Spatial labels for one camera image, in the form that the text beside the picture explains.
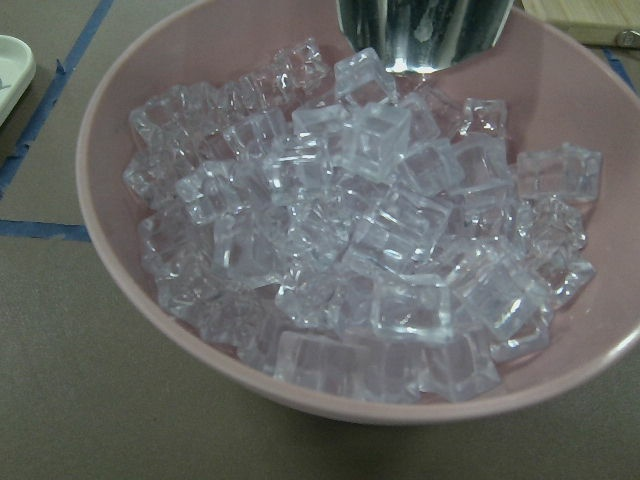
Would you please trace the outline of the metal ice scoop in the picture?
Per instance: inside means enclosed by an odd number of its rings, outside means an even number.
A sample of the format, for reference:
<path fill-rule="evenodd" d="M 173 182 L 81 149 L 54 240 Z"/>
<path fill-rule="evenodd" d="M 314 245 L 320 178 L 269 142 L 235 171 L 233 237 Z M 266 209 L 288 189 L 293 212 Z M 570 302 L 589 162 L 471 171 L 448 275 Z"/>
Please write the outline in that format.
<path fill-rule="evenodd" d="M 430 74 L 493 48 L 512 0 L 408 0 L 336 3 L 354 50 L 372 48 L 391 73 Z"/>

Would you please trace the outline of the clear ice cube pile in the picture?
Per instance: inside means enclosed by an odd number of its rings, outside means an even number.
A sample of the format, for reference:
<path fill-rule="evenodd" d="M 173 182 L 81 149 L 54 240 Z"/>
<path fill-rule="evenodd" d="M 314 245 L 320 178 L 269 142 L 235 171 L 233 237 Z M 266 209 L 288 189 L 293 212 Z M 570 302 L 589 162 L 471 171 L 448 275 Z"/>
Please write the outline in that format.
<path fill-rule="evenodd" d="M 545 349 L 594 277 L 602 155 L 507 155 L 500 99 L 399 84 L 307 40 L 222 87 L 133 109 L 124 184 L 150 210 L 159 306 L 246 365 L 326 394 L 451 402 Z"/>

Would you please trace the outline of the pink bowl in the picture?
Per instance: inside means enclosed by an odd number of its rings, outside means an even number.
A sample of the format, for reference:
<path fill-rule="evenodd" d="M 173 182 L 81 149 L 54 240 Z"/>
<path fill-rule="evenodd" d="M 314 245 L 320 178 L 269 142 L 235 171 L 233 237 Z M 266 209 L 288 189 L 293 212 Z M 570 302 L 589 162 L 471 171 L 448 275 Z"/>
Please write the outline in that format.
<path fill-rule="evenodd" d="M 353 54 L 332 1 L 204 1 L 136 40 L 82 122 L 79 200 L 111 276 L 166 336 L 215 370 L 332 419 L 414 424 L 529 406 L 639 340 L 639 99 L 555 28 L 513 11 L 497 44 L 435 76 L 454 99 L 508 106 L 507 160 L 567 143 L 598 153 L 594 199 L 527 200 L 491 180 L 513 222 L 438 234 L 456 193 L 391 182 L 340 213 L 331 195 L 197 225 L 124 182 L 131 112 L 176 85 L 221 85 L 284 47 Z"/>

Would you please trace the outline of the cream bear tray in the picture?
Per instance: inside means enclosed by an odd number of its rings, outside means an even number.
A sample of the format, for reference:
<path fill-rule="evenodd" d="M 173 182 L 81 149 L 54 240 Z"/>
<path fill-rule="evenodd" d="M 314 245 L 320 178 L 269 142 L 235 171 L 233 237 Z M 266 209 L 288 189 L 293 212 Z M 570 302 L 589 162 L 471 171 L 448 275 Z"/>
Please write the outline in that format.
<path fill-rule="evenodd" d="M 31 84 L 36 72 L 36 62 L 30 46 L 9 35 L 1 36 L 0 57 L 0 123 L 4 124 Z"/>

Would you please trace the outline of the bamboo cutting board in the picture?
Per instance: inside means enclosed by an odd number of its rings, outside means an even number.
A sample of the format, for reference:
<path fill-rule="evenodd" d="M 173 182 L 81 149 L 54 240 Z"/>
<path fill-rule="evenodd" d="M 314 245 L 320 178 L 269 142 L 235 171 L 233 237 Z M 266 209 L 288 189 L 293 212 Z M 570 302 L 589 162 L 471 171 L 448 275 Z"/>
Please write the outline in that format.
<path fill-rule="evenodd" d="M 579 43 L 639 48 L 639 0 L 522 0 L 525 12 Z"/>

